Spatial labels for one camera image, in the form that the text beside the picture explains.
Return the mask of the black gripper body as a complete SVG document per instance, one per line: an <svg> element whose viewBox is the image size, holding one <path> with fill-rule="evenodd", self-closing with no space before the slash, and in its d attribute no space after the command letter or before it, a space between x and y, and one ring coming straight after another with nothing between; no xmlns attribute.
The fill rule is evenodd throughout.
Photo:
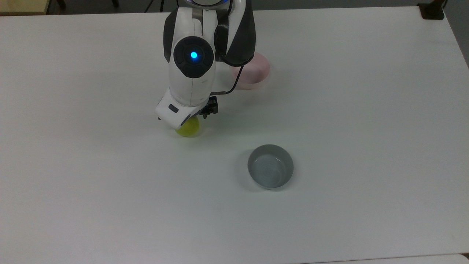
<svg viewBox="0 0 469 264"><path fill-rule="evenodd" d="M218 114L218 101L216 96L209 97L209 100L203 108L203 115Z"/></svg>

